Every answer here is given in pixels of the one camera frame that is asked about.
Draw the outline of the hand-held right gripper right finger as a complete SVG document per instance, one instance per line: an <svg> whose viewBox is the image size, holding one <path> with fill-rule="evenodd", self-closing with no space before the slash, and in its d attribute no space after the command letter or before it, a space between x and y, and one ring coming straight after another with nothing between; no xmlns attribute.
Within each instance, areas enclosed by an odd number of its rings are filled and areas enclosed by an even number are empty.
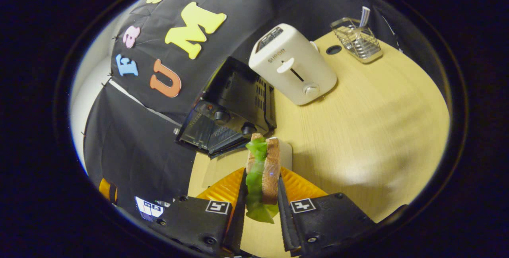
<svg viewBox="0 0 509 258"><path fill-rule="evenodd" d="M278 205L285 251L291 256L348 247L376 227L347 195L327 194L286 168L278 180Z"/></svg>

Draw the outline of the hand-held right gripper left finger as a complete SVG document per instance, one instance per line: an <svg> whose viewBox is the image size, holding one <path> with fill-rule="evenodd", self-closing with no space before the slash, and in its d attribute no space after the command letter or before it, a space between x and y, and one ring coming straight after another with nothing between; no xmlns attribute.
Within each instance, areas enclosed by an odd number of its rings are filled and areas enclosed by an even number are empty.
<svg viewBox="0 0 509 258"><path fill-rule="evenodd" d="M240 256L247 186L237 169L196 197L182 195L154 219L153 231L198 256Z"/></svg>

